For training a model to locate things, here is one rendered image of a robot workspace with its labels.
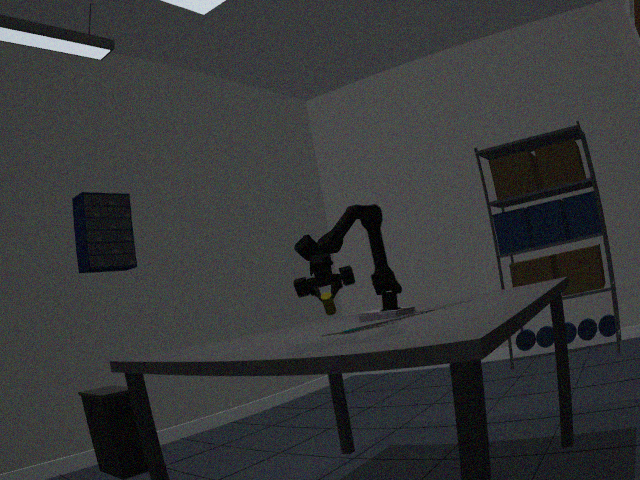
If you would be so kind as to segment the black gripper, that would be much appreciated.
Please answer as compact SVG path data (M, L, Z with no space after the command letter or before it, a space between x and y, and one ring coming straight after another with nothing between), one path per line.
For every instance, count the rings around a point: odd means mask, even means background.
M331 265L328 265L329 273L325 270L315 271L315 278L299 278L294 280L294 288L299 297L301 296L316 296L321 301L320 287L331 285L331 295L334 298L337 292L343 288L343 285L348 286L355 284L355 278L351 266L339 268L340 274L332 274ZM342 285L343 281L343 285ZM319 288L318 288L319 287Z

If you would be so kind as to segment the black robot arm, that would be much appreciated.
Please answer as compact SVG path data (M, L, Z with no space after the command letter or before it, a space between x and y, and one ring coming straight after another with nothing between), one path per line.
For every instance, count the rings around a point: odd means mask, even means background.
M337 253L342 247L343 238L356 219L368 231L371 250L374 259L374 273L371 275L372 285L377 295L382 295L383 309L397 310L397 295L402 287L396 280L394 272L388 267L380 226L382 222L381 208L376 205L349 206L333 229L323 235L316 243L309 235L304 235L294 247L294 250L310 263L310 275L315 271L325 270L329 273L328 265L332 265L330 254ZM386 292L392 291L392 292ZM383 295L384 294L384 295Z

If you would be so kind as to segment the yellow cylinder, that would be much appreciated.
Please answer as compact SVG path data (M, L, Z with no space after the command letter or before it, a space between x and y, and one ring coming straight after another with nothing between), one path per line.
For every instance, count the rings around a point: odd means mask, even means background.
M324 293L321 296L321 299L322 299L326 314L334 315L337 312L337 310L336 310L335 303L331 293Z

